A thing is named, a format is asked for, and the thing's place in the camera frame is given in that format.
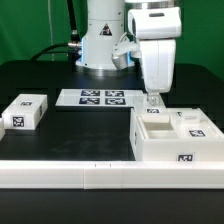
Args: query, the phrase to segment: white box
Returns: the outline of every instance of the white box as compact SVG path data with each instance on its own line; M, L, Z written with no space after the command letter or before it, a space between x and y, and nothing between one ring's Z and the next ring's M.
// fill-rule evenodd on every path
M47 110L47 95L20 94L2 113L5 129L34 130Z
M130 141L137 161L224 161L224 135L200 109L168 112L168 122L148 122L132 109Z

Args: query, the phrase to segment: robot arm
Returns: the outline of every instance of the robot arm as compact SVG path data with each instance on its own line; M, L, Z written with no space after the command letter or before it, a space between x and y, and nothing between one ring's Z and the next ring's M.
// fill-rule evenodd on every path
M180 8L131 9L128 29L136 38L123 38L113 49L112 60L118 69L126 65L120 58L131 51L140 59L145 89L149 95L170 90L173 79L176 42L181 35Z

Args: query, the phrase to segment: white platform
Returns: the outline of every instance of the white platform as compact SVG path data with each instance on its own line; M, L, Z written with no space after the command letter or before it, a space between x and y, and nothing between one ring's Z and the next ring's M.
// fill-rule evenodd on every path
M143 93L139 90L63 89L56 106L133 107L134 96L143 96Z

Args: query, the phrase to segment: black table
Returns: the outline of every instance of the black table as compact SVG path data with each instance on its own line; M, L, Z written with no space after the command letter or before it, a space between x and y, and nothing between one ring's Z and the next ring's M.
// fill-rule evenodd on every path
M134 160L130 109L56 108L62 88L140 89L139 67L93 77L67 62L0 66L0 112L20 93L48 95L35 131L8 130L0 160ZM224 84L198 65L177 64L167 107L201 108L224 131ZM223 190L0 190L0 223L223 223Z

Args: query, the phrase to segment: black cable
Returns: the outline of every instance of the black cable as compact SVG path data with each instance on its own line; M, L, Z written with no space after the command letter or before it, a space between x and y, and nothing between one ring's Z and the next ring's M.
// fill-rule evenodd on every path
M67 6L68 6L68 13L69 13L71 30L77 30L76 21L75 21L75 12L74 12L74 7L73 7L72 0L67 0Z
M67 0L67 7L68 7L68 14L69 14L70 28L72 31L71 41L72 42L80 41L80 37L79 37L77 26L76 26L75 11L74 11L72 0Z
M30 60L31 61L36 61L42 54L47 53L49 50L53 50L53 49L59 48L59 47L68 47L68 44L67 43L54 44L50 47L47 47L47 48L43 49L39 53L35 54Z

